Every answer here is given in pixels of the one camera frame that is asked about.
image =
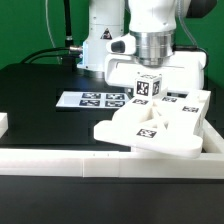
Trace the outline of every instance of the black and white pattern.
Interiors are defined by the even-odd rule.
[[[149,95],[149,83],[137,81],[137,94],[148,96]]]
[[[106,101],[105,107],[122,107],[124,104],[124,101]]]
[[[84,99],[100,99],[101,94],[100,93],[83,93],[82,98],[84,98]]]
[[[135,99],[132,103],[146,105],[148,102],[149,102],[148,100]]]
[[[154,76],[154,75],[141,75],[140,77],[141,78],[145,78],[145,79],[154,79],[154,78],[156,78],[156,76]]]
[[[100,106],[100,100],[80,100],[79,106],[99,107]]]
[[[106,94],[107,100],[124,100],[124,94]]]
[[[199,111],[199,108],[196,108],[196,107],[187,107],[185,106],[183,108],[183,111],[186,111],[186,112],[192,112],[192,113],[197,113]]]
[[[154,82],[152,95],[153,96],[157,95],[159,93],[159,89],[160,89],[160,81]]]
[[[162,101],[175,103],[175,102],[177,101],[177,99],[176,99],[176,98],[172,98],[172,97],[164,97],[164,98],[162,99]]]
[[[146,137],[146,138],[154,138],[156,135],[156,131],[150,131],[150,130],[146,130],[146,129],[141,129],[137,135],[141,136],[141,137]]]

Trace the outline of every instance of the green background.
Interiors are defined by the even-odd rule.
[[[88,36],[89,0],[71,0],[72,30],[75,44],[82,44]],[[0,68],[20,62],[38,50],[51,48],[47,32],[44,0],[0,0]],[[187,26],[200,47],[210,55],[206,75],[224,87],[224,1],[202,19],[185,19]],[[63,0],[49,0],[49,17],[56,46],[64,46]],[[125,16],[125,31],[128,32],[129,15]],[[190,44],[179,23],[176,32],[177,44]],[[48,59],[45,63],[56,63]]]

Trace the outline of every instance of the cube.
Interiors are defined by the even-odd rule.
[[[141,74],[135,79],[134,96],[151,100],[161,92],[162,75]]]

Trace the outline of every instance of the black cable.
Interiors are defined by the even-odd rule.
[[[40,55],[35,58],[33,58],[31,61],[29,61],[29,64],[32,64],[34,61],[41,59],[41,58],[53,58],[53,57],[63,57],[65,54],[48,54],[48,55]]]
[[[47,54],[47,55],[40,55],[40,56],[33,58],[31,61],[29,61],[29,64],[32,64],[34,61],[41,59],[41,58],[63,57],[63,56],[64,57],[69,56],[69,57],[73,57],[73,58],[80,58],[79,54]]]
[[[40,54],[49,53],[49,52],[55,52],[55,51],[67,51],[67,50],[70,50],[70,48],[69,47],[56,47],[56,48],[40,50],[40,51],[37,51],[35,53],[30,54],[29,56],[24,58],[20,63],[21,64],[25,64],[28,60],[30,60],[31,58],[33,58],[33,57],[35,57],[37,55],[40,55]]]
[[[66,31],[65,46],[69,47],[74,44],[71,28],[70,0],[64,0],[64,10],[65,10],[65,31]]]

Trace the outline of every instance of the black table surface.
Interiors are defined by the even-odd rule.
[[[212,82],[207,119],[223,130],[223,91]],[[93,126],[112,110],[56,111],[64,90],[117,92],[58,65],[13,64],[0,71],[1,147],[128,151],[96,142]],[[0,176],[0,223],[224,223],[224,181]]]
[[[94,125],[110,120],[115,109],[56,109],[63,91],[113,93],[124,89],[66,66],[9,65],[0,71],[0,111],[8,113],[9,123],[0,147],[129,150],[93,138]]]

